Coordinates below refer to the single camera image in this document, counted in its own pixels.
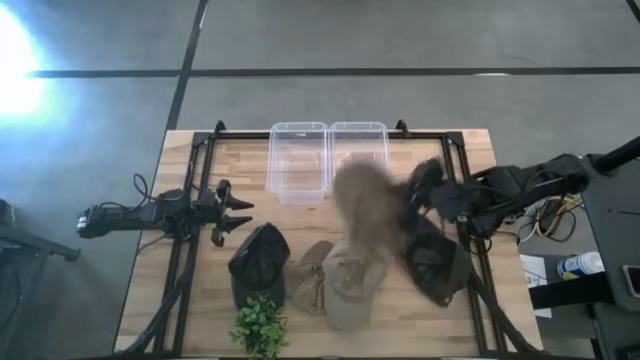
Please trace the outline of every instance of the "concrete floor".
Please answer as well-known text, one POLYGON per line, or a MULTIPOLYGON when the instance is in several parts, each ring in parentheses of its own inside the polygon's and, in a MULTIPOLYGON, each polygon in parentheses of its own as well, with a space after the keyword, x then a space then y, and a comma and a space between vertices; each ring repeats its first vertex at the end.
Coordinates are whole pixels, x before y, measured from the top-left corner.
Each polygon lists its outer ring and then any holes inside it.
MULTIPOLYGON (((0 59, 0 75, 9 79, 0 83, 0 198, 20 209, 30 231, 82 248, 75 263, 51 258, 8 358, 110 353, 138 233, 79 239, 77 215, 101 201, 138 201, 131 176, 153 179, 177 84, 20 80, 13 69, 180 69, 197 5, 0 2, 0 41, 13 47, 0 59)), ((210 0, 193 64, 359 66, 640 66, 640 24, 624 0, 210 0)), ((212 128, 220 119, 231 129, 280 121, 391 126, 398 119, 413 128, 483 127, 500 164, 528 165, 637 136, 639 92, 640 74, 199 78, 188 83, 177 128, 212 128)), ((592 244, 583 227, 565 247, 534 239, 522 251, 570 254, 592 244)), ((551 338, 545 344, 584 350, 551 338)))

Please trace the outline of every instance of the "plastic storage bin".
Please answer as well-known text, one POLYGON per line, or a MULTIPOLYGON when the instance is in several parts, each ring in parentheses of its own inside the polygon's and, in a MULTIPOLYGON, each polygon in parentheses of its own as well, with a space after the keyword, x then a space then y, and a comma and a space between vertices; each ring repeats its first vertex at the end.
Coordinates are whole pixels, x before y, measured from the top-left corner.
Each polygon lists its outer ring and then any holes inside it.
POLYGON ((267 189, 285 205, 317 205, 329 181, 327 125, 277 123, 269 137, 267 189))
POLYGON ((331 179, 342 164, 372 160, 389 167, 389 134, 379 122, 339 122, 329 129, 331 179))

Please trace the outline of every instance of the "potted plant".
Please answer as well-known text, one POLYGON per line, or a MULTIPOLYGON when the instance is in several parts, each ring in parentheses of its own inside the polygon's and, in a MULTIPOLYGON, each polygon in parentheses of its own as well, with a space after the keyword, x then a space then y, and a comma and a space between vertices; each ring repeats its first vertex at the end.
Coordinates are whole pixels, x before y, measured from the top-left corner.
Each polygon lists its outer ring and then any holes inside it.
POLYGON ((238 311, 231 341, 244 347, 251 359, 275 359, 285 341, 287 319, 284 307, 277 308, 269 298, 247 299, 247 307, 238 311))

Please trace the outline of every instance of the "wooden tabletop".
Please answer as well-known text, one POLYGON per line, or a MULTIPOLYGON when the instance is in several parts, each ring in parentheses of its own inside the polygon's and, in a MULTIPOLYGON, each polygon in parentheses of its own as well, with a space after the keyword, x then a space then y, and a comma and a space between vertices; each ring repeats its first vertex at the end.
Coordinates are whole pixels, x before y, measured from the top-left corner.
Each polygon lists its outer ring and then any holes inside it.
MULTIPOLYGON (((464 134, 471 171, 494 166, 495 156, 488 131, 460 131, 464 134)), ((153 188, 154 194, 182 187, 193 133, 194 131, 167 133, 153 188)), ((230 180, 234 196, 255 204, 253 209, 236 211, 230 215, 247 215, 254 219, 227 235, 223 248, 215 247, 209 240, 211 226, 203 228, 201 232, 184 338, 183 354, 186 356, 244 355, 241 348, 231 344, 228 335, 228 331, 232 329, 235 308, 231 298, 227 263, 238 245, 255 227, 265 222, 276 225, 289 243, 291 260, 299 259, 316 241, 343 240, 342 226, 330 196, 319 206, 283 206, 273 194, 265 191, 268 152, 267 140, 216 141, 209 184, 215 186, 223 178, 230 180)), ((436 140, 391 140, 390 168, 400 179, 406 177, 419 162, 441 156, 441 153, 441 144, 436 140)), ((202 153, 198 169, 201 169, 203 157, 202 153)), ((457 178, 461 179, 457 161, 456 171, 457 178)), ((199 178, 199 173, 196 173, 196 179, 199 178)), ((446 231, 447 236, 456 239, 454 225, 447 225, 446 231)), ((144 232, 141 245, 160 235, 155 231, 144 232)), ((170 250, 170 240, 160 241, 137 256, 116 350, 122 350, 131 344, 157 311, 170 250)), ((527 340, 542 348, 513 237, 495 236, 489 258, 502 308, 527 340)), ((397 265, 393 265, 374 298, 371 323, 363 330, 353 333, 335 331, 328 327, 323 316, 309 316, 293 306, 287 306, 287 339, 291 345, 283 350, 281 356, 477 355, 466 291, 459 291, 448 308, 441 308, 421 295, 397 265)), ((175 308, 167 331, 169 343, 175 326, 177 306, 175 308)), ((488 340, 493 344, 486 308, 483 308, 483 315, 488 340)))

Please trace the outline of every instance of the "khaki hat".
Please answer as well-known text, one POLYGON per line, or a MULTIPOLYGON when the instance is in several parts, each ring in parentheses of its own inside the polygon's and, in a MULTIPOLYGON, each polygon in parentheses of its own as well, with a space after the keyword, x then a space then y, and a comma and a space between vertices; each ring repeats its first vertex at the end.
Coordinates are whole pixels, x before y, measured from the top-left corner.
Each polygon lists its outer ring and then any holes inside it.
POLYGON ((333 248, 323 240, 315 243, 300 261, 285 268, 287 297, 297 307, 311 315, 324 313, 324 272, 322 262, 333 248))
POLYGON ((322 263, 324 306, 331 327, 355 330, 369 323, 374 293, 387 274, 387 263, 372 259, 356 256, 343 241, 322 263))

